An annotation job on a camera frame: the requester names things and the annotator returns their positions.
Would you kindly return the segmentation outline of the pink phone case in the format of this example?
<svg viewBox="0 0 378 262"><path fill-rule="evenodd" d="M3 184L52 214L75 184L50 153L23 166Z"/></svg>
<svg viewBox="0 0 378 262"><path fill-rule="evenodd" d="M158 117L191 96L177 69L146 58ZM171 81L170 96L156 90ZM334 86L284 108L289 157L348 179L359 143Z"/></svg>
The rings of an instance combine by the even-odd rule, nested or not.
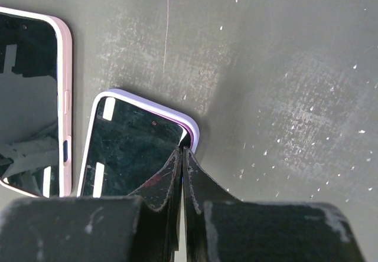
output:
<svg viewBox="0 0 378 262"><path fill-rule="evenodd" d="M59 187L58 196L70 195L72 190L72 79L73 79L73 39L67 24L60 18L22 11L12 8L1 8L1 14L26 17L49 23L57 39L57 85L58 85L58 151L59 151ZM1 185L12 191L32 197L40 197L17 191L1 182Z"/></svg>

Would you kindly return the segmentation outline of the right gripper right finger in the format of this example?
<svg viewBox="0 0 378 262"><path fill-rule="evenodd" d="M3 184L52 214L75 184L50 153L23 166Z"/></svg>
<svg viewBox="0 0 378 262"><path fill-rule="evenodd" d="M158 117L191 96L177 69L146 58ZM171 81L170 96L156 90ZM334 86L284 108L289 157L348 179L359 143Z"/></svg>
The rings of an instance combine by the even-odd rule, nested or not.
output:
<svg viewBox="0 0 378 262"><path fill-rule="evenodd" d="M188 261L363 261L347 218L333 205L244 202L183 151Z"/></svg>

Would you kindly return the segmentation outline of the purple edged black smartphone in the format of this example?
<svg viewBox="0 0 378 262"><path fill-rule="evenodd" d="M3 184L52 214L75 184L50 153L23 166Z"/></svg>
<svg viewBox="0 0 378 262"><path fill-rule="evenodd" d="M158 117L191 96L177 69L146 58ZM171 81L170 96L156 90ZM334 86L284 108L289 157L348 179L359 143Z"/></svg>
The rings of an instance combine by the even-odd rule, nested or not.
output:
<svg viewBox="0 0 378 262"><path fill-rule="evenodd" d="M82 196L126 196L155 175L173 150L191 143L177 123L113 97L96 108Z"/></svg>

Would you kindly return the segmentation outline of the lavender phone case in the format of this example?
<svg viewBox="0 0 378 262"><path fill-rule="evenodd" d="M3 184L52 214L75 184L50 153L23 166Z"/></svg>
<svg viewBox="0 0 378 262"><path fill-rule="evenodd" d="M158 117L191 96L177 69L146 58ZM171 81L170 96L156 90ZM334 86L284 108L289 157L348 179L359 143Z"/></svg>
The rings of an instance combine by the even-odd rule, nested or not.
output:
<svg viewBox="0 0 378 262"><path fill-rule="evenodd" d="M110 89L110 90L101 92L96 96L96 98L93 102L93 106L92 106L89 128L88 128L88 131L87 131L86 142L85 142L85 146L84 146L83 161L82 161L82 166L81 166L81 169L80 169L80 177L79 177L79 184L78 184L78 188L77 188L77 196L79 196L79 197L82 196L80 194L80 191L81 191L81 188L82 188L82 185L83 185L84 169L85 169L85 163L86 163L86 158L87 158L87 152L88 152L88 149L89 149L90 135L91 135L91 132L92 132L92 126L93 126L93 122L94 122L94 118L95 118L97 104L102 97L113 97L113 98L119 99L121 101L125 101L129 104L132 104L132 105L137 106L139 108L142 108L142 109L144 109L148 112L151 112L151 113L156 114L158 116L164 117L164 118L166 118L166 119L168 119L168 120L170 120L174 123L179 124L180 126L185 128L191 136L190 145L184 146L184 147L188 147L192 151L196 151L199 140L200 140L200 129L199 129L198 124L195 122L195 120L193 118L191 118L190 116L188 116L184 113L181 113L177 110L171 109L171 108L164 106L162 104L159 104L157 102L154 102L152 100L148 100L146 98L137 96L135 94L132 94L130 92L127 92L127 91L124 91L124 90L121 90L121 89ZM155 182L155 179L153 178L155 175L150 177L146 182L149 183L149 184Z"/></svg>

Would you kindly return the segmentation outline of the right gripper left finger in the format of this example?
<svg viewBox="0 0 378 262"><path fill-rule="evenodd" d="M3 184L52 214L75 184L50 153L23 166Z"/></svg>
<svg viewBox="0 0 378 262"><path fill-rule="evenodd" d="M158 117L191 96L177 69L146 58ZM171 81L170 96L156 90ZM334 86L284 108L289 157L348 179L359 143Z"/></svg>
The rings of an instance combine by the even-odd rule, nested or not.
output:
<svg viewBox="0 0 378 262"><path fill-rule="evenodd" d="M182 153L127 196L20 198L1 212L2 261L173 261Z"/></svg>

